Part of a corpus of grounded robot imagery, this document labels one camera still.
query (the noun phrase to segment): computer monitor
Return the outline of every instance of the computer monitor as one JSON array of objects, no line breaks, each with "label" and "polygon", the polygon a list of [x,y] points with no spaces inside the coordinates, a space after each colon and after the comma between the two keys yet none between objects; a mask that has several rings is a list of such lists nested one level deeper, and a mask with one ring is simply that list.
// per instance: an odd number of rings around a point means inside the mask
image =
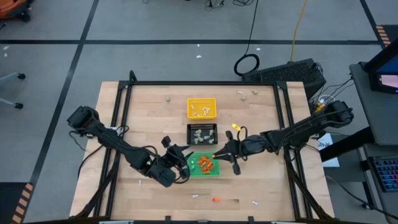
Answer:
[{"label": "computer monitor", "polygon": [[372,58],[364,70],[373,91],[398,94],[398,40]]}]

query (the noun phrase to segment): yellow cable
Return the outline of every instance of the yellow cable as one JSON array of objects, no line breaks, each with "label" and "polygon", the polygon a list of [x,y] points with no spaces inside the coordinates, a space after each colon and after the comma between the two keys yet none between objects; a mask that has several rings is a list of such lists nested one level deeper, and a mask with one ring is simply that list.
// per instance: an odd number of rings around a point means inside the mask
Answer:
[{"label": "yellow cable", "polygon": [[299,17],[299,19],[298,19],[297,25],[296,25],[296,29],[294,29],[293,44],[292,44],[292,55],[290,56],[290,62],[293,62],[293,56],[294,56],[294,43],[295,43],[295,41],[296,41],[296,33],[297,33],[297,29],[299,28],[301,18],[302,18],[303,15],[304,15],[304,10],[305,10],[305,6],[307,5],[307,1],[308,1],[308,0],[305,0],[305,1],[304,1],[304,5],[303,5],[303,8],[301,9],[301,13],[300,13],[300,17]]}]

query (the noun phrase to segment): office chair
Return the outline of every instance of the office chair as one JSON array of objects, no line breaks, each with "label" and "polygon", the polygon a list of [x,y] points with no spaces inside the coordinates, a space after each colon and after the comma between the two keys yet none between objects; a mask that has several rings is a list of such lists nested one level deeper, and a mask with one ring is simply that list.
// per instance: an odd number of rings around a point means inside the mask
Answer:
[{"label": "office chair", "polygon": [[[25,74],[14,72],[14,73],[11,73],[11,74],[9,74],[9,75],[6,75],[5,77],[1,77],[1,78],[0,78],[0,83],[1,83],[2,81],[4,81],[4,80],[6,80],[6,79],[8,79],[8,78],[11,78],[11,77],[14,77],[14,76],[16,76],[17,78],[19,78],[20,80],[24,80],[24,79],[26,78]],[[22,109],[22,108],[24,107],[24,105],[23,105],[22,103],[13,103],[13,102],[10,102],[10,101],[5,100],[5,99],[3,99],[3,98],[0,98],[0,102],[5,103],[5,104],[8,104],[8,105],[11,105],[11,106],[14,106],[14,107],[17,108],[17,109]]]}]

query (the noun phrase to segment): orange chair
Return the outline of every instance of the orange chair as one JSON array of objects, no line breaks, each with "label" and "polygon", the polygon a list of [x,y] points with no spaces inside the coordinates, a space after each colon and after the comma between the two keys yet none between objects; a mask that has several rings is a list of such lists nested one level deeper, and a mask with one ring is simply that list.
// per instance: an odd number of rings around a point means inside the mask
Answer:
[{"label": "orange chair", "polygon": [[27,22],[30,15],[26,12],[28,0],[0,0],[0,19],[17,17]]}]

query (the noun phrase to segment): table leg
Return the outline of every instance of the table leg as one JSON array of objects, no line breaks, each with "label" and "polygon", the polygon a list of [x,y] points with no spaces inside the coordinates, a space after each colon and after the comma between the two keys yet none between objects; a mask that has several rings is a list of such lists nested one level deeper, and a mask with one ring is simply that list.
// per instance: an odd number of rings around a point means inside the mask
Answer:
[{"label": "table leg", "polygon": [[357,149],[363,144],[374,143],[373,134],[370,127],[364,128],[357,133],[354,133],[347,138],[344,138],[331,146],[328,146],[320,151],[322,162],[338,157],[346,152]]}]

